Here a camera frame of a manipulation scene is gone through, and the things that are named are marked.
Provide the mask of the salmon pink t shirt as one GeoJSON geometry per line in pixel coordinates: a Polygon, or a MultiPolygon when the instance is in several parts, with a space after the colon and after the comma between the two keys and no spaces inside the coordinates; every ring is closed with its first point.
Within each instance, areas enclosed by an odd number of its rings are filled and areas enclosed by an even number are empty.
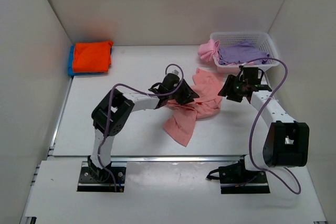
{"type": "Polygon", "coordinates": [[[164,124],[165,132],[177,143],[186,147],[192,138],[196,121],[210,118],[220,112],[222,97],[218,95],[224,84],[224,75],[196,69],[192,90],[199,95],[193,102],[179,105],[169,101],[172,117],[164,124]]]}

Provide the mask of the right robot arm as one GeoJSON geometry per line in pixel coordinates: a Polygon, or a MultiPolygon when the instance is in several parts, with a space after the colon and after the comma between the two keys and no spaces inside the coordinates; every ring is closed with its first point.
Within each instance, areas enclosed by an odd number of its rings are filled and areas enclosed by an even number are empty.
{"type": "Polygon", "coordinates": [[[238,187],[256,182],[265,172],[274,167],[302,167],[308,160],[309,127],[291,117],[274,99],[269,85],[263,84],[264,71],[257,67],[241,67],[238,74],[228,75],[219,96],[234,102],[247,99],[257,110],[252,127],[263,119],[268,133],[261,151],[262,163],[253,155],[253,144],[249,153],[237,163],[219,167],[217,177],[225,187],[238,187]]]}

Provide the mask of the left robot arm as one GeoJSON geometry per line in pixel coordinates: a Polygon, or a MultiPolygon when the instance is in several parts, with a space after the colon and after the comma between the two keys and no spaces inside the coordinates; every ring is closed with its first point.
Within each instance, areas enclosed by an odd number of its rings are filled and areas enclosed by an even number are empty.
{"type": "Polygon", "coordinates": [[[167,73],[163,81],[153,84],[148,92],[122,83],[113,86],[91,114],[95,143],[92,154],[88,156],[90,175],[99,183],[110,179],[116,183],[115,175],[111,171],[113,141],[131,113],[156,110],[171,100],[179,105],[186,105],[199,97],[187,82],[175,73],[167,73]]]}

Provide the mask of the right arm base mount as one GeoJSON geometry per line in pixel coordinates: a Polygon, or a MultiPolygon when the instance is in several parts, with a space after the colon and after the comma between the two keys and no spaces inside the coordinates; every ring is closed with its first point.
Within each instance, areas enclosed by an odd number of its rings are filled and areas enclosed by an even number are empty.
{"type": "Polygon", "coordinates": [[[267,176],[264,172],[248,171],[245,165],[236,163],[220,166],[206,176],[207,180],[220,182],[221,194],[269,194],[267,176]]]}

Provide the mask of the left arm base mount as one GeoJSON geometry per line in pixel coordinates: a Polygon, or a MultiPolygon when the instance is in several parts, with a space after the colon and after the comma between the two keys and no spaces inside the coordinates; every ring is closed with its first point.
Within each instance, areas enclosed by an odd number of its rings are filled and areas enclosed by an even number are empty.
{"type": "Polygon", "coordinates": [[[127,168],[125,166],[108,166],[107,168],[110,172],[103,169],[102,174],[99,174],[100,172],[94,172],[87,162],[82,162],[77,191],[123,193],[127,168]]]}

